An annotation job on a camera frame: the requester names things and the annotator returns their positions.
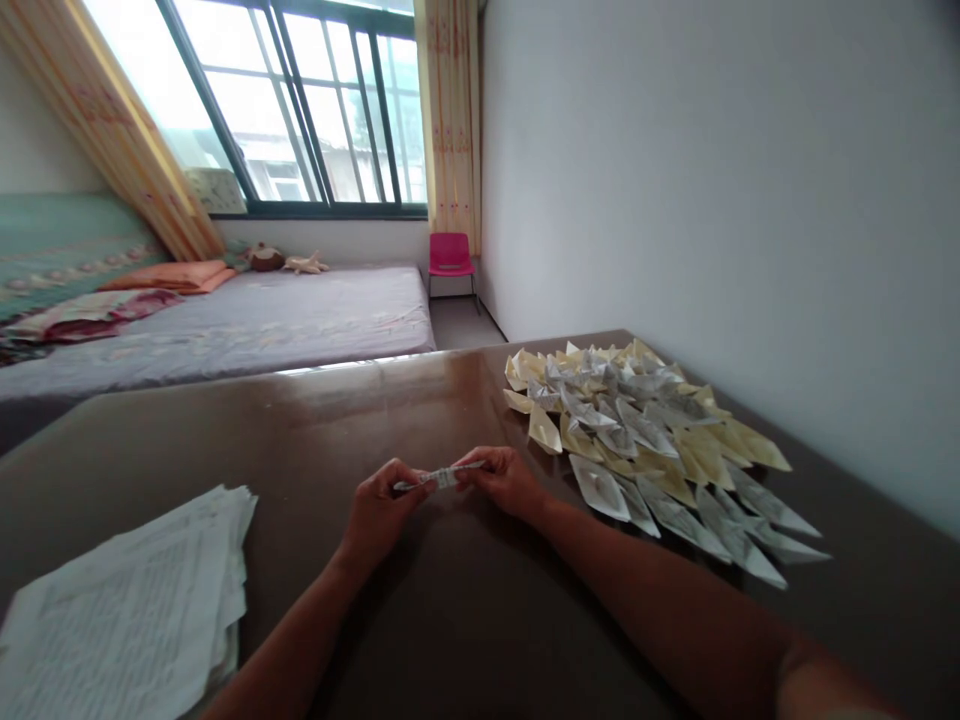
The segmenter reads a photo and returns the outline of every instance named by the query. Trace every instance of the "window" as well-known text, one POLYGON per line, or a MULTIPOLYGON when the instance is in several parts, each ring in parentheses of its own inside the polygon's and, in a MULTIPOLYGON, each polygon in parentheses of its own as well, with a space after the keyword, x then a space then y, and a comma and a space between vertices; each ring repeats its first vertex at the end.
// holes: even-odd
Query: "window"
POLYGON ((426 216, 412 0, 86 3, 179 161, 233 170, 251 215, 426 216))

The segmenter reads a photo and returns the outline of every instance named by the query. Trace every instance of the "table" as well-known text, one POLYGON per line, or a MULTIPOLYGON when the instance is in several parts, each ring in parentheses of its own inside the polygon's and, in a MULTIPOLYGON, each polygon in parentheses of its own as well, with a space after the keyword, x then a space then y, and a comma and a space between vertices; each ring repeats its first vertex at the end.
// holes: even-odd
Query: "table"
MULTIPOLYGON (((572 339, 622 346, 630 337, 572 339)), ((549 352, 565 340, 526 347, 549 352)), ((551 493, 585 507, 569 461, 528 443, 526 417, 503 402, 504 362, 519 347, 89 400, 0 461, 0 604, 218 483, 246 484, 260 496, 245 547, 246 658, 330 557, 356 484, 393 456, 433 469, 475 445, 513 445, 551 493)), ((912 715, 957 717, 958 546, 720 392, 718 401, 780 445, 795 472, 765 482, 823 532, 815 544, 836 559, 786 568, 790 588, 780 592, 665 543, 821 640, 912 715)), ((312 710, 388 713, 689 710, 541 538, 479 495, 439 492, 359 597, 312 710)))

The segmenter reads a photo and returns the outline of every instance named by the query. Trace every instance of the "plastic chair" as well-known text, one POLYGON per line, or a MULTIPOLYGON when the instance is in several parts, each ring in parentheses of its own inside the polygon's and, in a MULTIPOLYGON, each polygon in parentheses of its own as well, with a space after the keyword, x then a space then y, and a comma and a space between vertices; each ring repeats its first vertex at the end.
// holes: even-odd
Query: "plastic chair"
POLYGON ((480 300, 477 297, 477 288, 474 276, 477 269, 470 259, 470 241, 466 233, 431 233, 430 234, 430 275, 427 279, 427 300, 430 299, 430 289, 433 276, 463 277, 470 276, 470 290, 473 292, 473 304, 480 312, 480 300))

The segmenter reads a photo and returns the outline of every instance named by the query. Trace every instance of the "tiled floor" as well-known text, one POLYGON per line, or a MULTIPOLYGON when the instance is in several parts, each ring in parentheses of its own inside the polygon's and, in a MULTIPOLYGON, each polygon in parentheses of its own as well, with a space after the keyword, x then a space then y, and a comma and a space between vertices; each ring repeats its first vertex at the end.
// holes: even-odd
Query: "tiled floor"
POLYGON ((460 350, 506 342, 483 305, 480 311, 483 314, 477 315, 473 298, 433 298, 430 319, 437 349, 460 350))

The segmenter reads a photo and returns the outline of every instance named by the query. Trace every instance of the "gray bed sheet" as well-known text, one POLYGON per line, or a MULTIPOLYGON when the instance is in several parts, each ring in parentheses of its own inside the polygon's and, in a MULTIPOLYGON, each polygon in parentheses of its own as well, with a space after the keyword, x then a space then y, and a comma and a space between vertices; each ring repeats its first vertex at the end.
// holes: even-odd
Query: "gray bed sheet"
POLYGON ((433 350, 415 265, 245 273, 117 337, 0 368, 0 454, 101 393, 433 350))

